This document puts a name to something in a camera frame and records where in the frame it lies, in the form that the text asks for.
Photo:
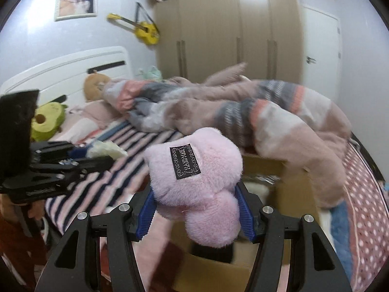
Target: metal screw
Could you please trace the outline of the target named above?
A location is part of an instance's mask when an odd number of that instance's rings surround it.
[[[78,213],[77,218],[78,219],[86,219],[87,216],[88,216],[87,212],[81,212],[81,213]]]
[[[119,206],[119,210],[121,210],[122,212],[126,212],[129,209],[130,209],[130,206],[127,203],[124,203],[124,204]]]
[[[262,210],[266,213],[266,214],[271,214],[274,212],[273,208],[271,206],[264,206],[262,208]]]
[[[307,214],[304,216],[304,220],[306,220],[308,223],[312,223],[315,219],[312,215]]]

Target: picture frame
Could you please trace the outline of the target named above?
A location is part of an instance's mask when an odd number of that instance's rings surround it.
[[[97,0],[56,0],[55,21],[97,16]]]

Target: black label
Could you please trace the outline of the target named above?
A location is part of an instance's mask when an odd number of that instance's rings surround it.
[[[190,144],[170,147],[170,154],[177,180],[201,173]]]

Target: wardrobe door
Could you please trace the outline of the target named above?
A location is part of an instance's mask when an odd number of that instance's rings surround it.
[[[297,0],[269,0],[274,43],[271,79],[301,83],[303,29]]]
[[[242,19],[242,61],[249,79],[267,79],[272,39],[268,0],[239,0]]]
[[[178,0],[184,76],[203,82],[239,61],[238,0]]]
[[[155,5],[155,23],[160,32],[156,45],[158,68],[164,79],[182,75],[180,54],[180,20],[178,0],[166,0]]]

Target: plastic bag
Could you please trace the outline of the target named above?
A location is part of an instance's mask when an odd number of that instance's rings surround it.
[[[110,156],[112,159],[117,160],[121,157],[126,157],[127,152],[113,142],[101,142],[96,140],[93,143],[93,146],[88,149],[86,156],[88,158]]]
[[[157,67],[151,66],[144,74],[143,79],[145,80],[154,80],[162,81],[162,74]]]

